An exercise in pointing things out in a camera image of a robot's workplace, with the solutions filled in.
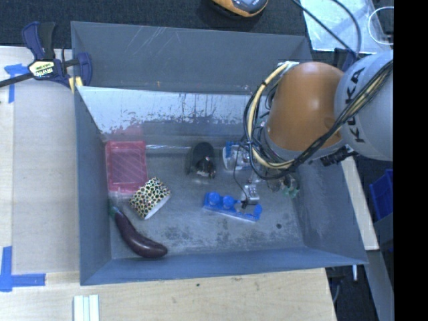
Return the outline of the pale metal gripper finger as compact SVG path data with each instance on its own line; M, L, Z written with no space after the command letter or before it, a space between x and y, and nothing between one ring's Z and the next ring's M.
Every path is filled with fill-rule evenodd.
M257 187L254 184L246 184L241 189L240 195L240 209L242 211L248 212L255 208L255 206L259 203L259 194L257 191Z

